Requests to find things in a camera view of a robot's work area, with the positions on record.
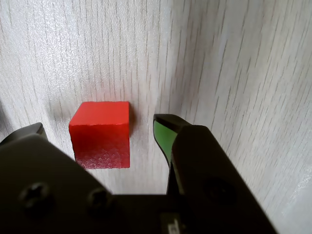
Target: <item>wooden block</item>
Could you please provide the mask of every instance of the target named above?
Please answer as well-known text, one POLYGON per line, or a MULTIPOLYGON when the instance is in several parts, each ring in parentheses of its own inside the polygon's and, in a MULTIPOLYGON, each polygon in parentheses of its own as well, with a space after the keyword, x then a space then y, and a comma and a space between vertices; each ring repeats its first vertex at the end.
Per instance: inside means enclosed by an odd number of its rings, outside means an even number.
POLYGON ((129 102, 84 102, 69 123, 76 162, 85 169, 129 168, 129 102))

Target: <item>cube top face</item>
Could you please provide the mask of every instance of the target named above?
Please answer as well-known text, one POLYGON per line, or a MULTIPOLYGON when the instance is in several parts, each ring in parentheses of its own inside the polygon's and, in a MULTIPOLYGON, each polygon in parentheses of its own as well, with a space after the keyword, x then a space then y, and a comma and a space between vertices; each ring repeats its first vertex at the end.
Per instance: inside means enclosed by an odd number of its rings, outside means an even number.
POLYGON ((129 102, 83 102, 69 125, 129 124, 129 102))

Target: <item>screw head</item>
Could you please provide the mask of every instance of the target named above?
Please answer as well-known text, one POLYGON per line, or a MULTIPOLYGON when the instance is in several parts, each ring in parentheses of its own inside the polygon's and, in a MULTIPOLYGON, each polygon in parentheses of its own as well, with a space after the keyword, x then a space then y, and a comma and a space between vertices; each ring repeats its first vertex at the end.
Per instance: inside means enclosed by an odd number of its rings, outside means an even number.
POLYGON ((19 201, 24 209, 32 212, 45 211, 51 204, 51 192, 46 183, 33 183, 21 191, 19 201))
POLYGON ((209 179, 204 190, 212 202, 220 205, 233 205, 236 202, 234 186, 220 178, 209 179))
POLYGON ((112 198, 109 192, 104 188, 97 188, 92 190, 87 198, 89 211, 94 215, 103 215, 107 213, 112 198))

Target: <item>red block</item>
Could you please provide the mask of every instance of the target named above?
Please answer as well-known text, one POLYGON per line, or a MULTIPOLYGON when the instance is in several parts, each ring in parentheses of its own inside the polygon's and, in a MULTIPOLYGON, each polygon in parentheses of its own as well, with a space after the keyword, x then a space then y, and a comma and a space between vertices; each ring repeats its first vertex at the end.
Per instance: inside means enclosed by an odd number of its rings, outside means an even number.
POLYGON ((69 123, 76 162, 85 169, 129 168, 129 102, 84 102, 69 123))

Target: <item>white surface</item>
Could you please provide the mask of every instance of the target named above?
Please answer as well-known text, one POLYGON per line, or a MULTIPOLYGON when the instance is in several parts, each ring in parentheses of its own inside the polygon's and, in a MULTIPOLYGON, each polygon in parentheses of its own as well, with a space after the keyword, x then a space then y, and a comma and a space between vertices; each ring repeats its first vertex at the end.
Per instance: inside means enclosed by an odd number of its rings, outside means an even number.
POLYGON ((211 129, 281 233, 309 233, 311 13, 307 0, 3 0, 0 140, 40 121, 73 157, 81 102, 127 100, 131 168, 90 172, 114 193, 164 193, 152 118, 176 114, 211 129))

